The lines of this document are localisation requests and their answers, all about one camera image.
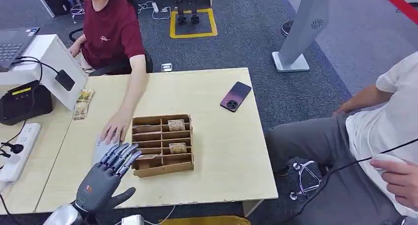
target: robot thumb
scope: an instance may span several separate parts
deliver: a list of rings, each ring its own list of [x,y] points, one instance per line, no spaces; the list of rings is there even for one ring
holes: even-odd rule
[[[114,207],[116,207],[116,206],[120,205],[121,203],[127,201],[128,199],[130,199],[132,197],[132,195],[134,195],[135,191],[136,191],[135,187],[131,187],[131,188],[127,189],[125,192],[110,198],[109,202],[106,205],[105,210],[113,209]]]

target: speaker grille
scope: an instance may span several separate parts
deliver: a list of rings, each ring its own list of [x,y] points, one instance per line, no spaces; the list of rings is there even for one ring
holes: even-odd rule
[[[315,19],[311,23],[312,29],[319,29],[324,24],[324,21],[322,19]]]

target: laptop keyboard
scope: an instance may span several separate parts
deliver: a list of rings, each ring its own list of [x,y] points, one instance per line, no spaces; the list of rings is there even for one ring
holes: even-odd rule
[[[0,62],[13,58],[23,43],[0,43]]]

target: gray pants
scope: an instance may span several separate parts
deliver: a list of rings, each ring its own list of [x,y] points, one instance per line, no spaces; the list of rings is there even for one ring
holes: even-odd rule
[[[266,142],[273,171],[284,168],[293,157],[332,165],[330,172],[355,161],[349,150],[346,118],[339,115],[271,128]],[[325,176],[321,188],[325,180],[329,180],[327,186],[289,224],[396,225],[402,221],[358,164]]]

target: robot leg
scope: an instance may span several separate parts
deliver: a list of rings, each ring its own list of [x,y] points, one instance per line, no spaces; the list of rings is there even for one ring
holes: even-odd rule
[[[186,17],[184,17],[183,0],[175,0],[175,3],[177,4],[178,10],[177,22],[179,25],[183,25],[186,23]]]
[[[192,4],[192,24],[199,24],[200,23],[200,19],[197,16],[197,7],[196,7],[196,0],[190,0],[191,4]]]

